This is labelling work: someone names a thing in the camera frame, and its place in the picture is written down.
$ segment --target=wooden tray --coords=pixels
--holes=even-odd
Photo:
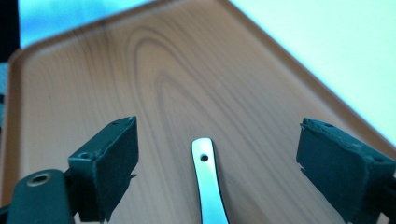
[[[8,86],[2,204],[20,178],[66,170],[94,134],[132,115],[138,177],[111,223],[200,223],[191,141],[202,136],[218,147],[231,223],[343,222],[295,161],[303,117],[396,158],[227,1],[153,3],[45,40],[13,56]]]

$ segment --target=hole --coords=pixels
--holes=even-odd
[[[374,160],[375,161],[378,161],[378,162],[383,162],[384,160],[382,160],[381,158],[377,158],[377,157],[374,157]]]
[[[83,152],[81,154],[78,155],[80,158],[82,159],[89,159],[90,158],[90,154],[88,152]]]
[[[207,160],[209,160],[209,158],[205,154],[201,155],[201,161],[207,161]]]
[[[29,187],[37,187],[50,181],[50,174],[41,174],[33,177],[27,182]]]

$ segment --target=white surface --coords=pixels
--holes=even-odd
[[[20,0],[21,47],[150,0]]]
[[[396,1],[232,2],[396,146]]]
[[[0,94],[6,94],[8,63],[0,63]]]

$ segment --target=screw hole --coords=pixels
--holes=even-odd
[[[82,159],[89,159],[90,158],[90,154],[88,152],[83,152],[81,154],[78,155],[80,158]]]
[[[33,177],[27,182],[29,187],[37,187],[50,181],[50,174],[41,174]]]
[[[205,154],[201,155],[201,161],[207,161],[207,160],[209,160],[209,158]]]
[[[383,162],[384,160],[382,160],[381,158],[377,158],[377,157],[374,157],[374,160],[375,161],[378,161],[378,162]]]

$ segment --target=black plastic part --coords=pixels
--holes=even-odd
[[[396,178],[384,186],[379,194],[379,208],[393,223],[396,223]]]
[[[304,119],[297,162],[345,222],[376,223],[396,162],[331,124]]]
[[[110,220],[138,158],[136,117],[111,122],[69,157],[72,211],[81,221]]]
[[[64,173],[45,170],[26,176],[14,189],[7,224],[70,224]]]
[[[20,47],[18,0],[0,1],[0,63]]]
[[[7,223],[9,205],[0,208],[0,224]]]

